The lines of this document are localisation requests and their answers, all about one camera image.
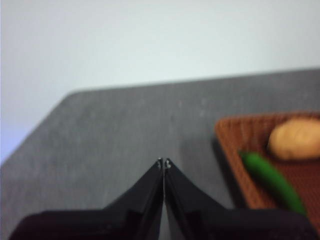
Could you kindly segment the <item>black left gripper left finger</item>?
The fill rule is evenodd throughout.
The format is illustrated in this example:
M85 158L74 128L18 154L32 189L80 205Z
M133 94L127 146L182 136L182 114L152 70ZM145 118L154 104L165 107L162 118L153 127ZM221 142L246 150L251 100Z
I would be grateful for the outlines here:
M101 209L43 211L24 217L11 240L154 240L164 202L163 159Z

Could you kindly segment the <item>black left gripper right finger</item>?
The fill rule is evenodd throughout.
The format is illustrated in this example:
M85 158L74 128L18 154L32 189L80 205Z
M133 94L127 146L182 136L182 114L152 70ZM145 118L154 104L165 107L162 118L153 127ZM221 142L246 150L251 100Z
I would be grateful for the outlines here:
M228 209L193 184L167 158L165 204L174 240L316 240L299 213L281 209Z

